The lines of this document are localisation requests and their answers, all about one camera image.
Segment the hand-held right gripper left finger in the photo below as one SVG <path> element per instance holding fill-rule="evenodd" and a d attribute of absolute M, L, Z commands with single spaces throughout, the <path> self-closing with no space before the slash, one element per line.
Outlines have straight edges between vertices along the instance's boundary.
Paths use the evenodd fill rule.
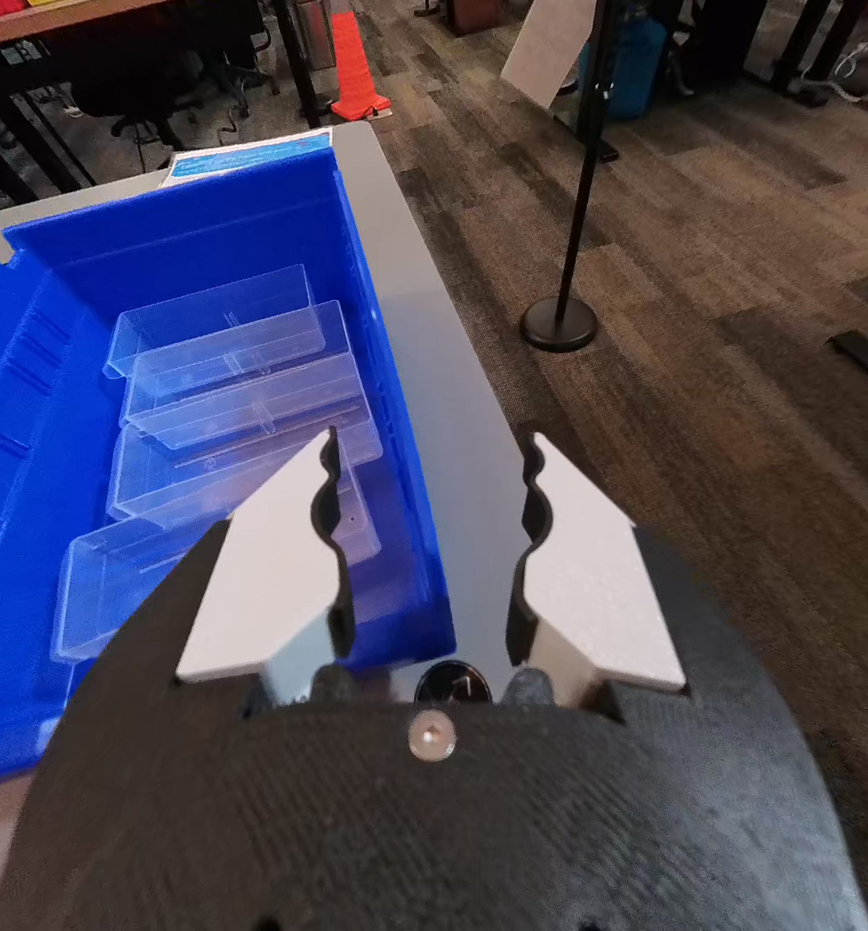
<path fill-rule="evenodd" d="M 349 657 L 356 622 L 341 519 L 336 429 L 296 452 L 227 520 L 221 550 L 176 668 L 179 681 L 256 674 L 310 684 Z"/>

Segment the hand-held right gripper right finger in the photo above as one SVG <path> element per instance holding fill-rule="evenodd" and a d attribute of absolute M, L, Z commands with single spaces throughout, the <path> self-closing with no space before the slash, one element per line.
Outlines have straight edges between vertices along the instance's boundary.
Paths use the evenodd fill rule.
<path fill-rule="evenodd" d="M 682 691 L 637 526 L 544 434 L 526 436 L 522 455 L 529 545 L 512 578 L 511 665 L 545 673 L 554 692 Z"/>

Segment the blue plastic bin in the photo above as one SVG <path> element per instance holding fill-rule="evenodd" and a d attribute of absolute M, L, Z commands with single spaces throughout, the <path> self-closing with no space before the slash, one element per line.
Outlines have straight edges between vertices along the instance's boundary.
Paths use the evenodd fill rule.
<path fill-rule="evenodd" d="M 357 478 L 381 548 L 349 568 L 350 669 L 456 644 L 435 524 L 386 326 L 332 149 L 15 225 L 0 262 L 0 777 L 40 759 L 96 658 L 54 657 L 70 542 L 105 502 L 127 379 L 102 372 L 125 311 L 302 264 L 339 301 L 380 458 Z"/>

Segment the grey desk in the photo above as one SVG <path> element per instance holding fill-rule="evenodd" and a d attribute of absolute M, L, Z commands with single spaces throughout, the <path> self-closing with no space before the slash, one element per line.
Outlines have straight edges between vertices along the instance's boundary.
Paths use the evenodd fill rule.
<path fill-rule="evenodd" d="M 493 697 L 510 681 L 505 628 L 514 564 L 524 550 L 522 457 L 415 217 L 375 134 L 392 120 L 334 129 L 335 157 L 415 428 L 444 561 L 457 658 Z M 162 171 L 0 210 L 2 231 L 154 190 Z M 0 779 L 0 876 L 32 774 Z"/>

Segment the black stanchion pole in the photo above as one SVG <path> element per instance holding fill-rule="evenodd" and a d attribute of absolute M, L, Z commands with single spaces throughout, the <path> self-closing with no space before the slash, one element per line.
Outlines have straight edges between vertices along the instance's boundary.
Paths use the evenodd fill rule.
<path fill-rule="evenodd" d="M 578 137 L 584 144 L 579 187 L 568 237 L 559 292 L 555 300 L 544 298 L 521 317 L 522 338 L 549 353 L 569 353 L 588 346 L 598 332 L 594 310 L 572 295 L 573 278 L 583 238 L 591 187 L 599 158 L 603 123 L 613 87 L 614 62 L 619 32 L 624 21 L 624 2 L 598 2 L 591 32 L 587 83 L 581 94 Z"/>

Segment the blue-white paper sheet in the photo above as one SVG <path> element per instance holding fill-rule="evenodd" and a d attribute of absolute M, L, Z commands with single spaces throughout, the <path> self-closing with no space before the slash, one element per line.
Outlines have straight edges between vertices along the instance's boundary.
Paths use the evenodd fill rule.
<path fill-rule="evenodd" d="M 174 154 L 161 187 L 221 176 L 241 169 L 279 164 L 309 156 L 333 147 L 334 128 L 266 139 L 248 144 L 232 144 Z"/>

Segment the black office chair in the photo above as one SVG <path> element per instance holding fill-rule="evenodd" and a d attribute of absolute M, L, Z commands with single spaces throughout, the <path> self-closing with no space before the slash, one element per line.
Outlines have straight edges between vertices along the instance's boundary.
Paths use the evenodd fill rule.
<path fill-rule="evenodd" d="M 193 51 L 102 44 L 79 49 L 70 65 L 69 91 L 85 115 L 114 118 L 113 135 L 144 125 L 162 145 L 184 152 L 172 116 L 196 103 L 204 76 L 202 59 Z"/>

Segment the orange traffic cone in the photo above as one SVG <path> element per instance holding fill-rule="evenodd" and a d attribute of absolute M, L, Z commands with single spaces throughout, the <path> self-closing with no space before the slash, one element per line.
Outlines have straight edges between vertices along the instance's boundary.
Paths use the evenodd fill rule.
<path fill-rule="evenodd" d="M 332 15 L 339 99 L 332 112 L 347 122 L 391 114 L 390 100 L 377 92 L 352 11 Z"/>

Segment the blue barrel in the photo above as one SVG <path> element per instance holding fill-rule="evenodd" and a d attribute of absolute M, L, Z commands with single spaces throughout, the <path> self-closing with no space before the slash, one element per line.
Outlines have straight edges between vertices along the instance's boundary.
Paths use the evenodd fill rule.
<path fill-rule="evenodd" d="M 664 26 L 652 17 L 626 23 L 614 63 L 608 121 L 633 120 L 647 111 L 666 37 Z"/>

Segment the white board sign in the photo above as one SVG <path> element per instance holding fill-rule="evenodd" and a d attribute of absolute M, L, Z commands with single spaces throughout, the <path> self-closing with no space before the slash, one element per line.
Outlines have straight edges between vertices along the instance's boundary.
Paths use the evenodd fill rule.
<path fill-rule="evenodd" d="M 596 1 L 533 1 L 500 78 L 548 110 L 591 36 Z"/>

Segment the curved wooden shelf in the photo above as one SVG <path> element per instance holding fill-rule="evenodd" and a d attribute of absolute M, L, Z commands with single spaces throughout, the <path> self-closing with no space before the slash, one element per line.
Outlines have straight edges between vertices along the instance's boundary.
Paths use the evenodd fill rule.
<path fill-rule="evenodd" d="M 0 46 L 166 4 L 166 1 L 62 1 L 25 6 L 20 11 L 0 16 Z"/>

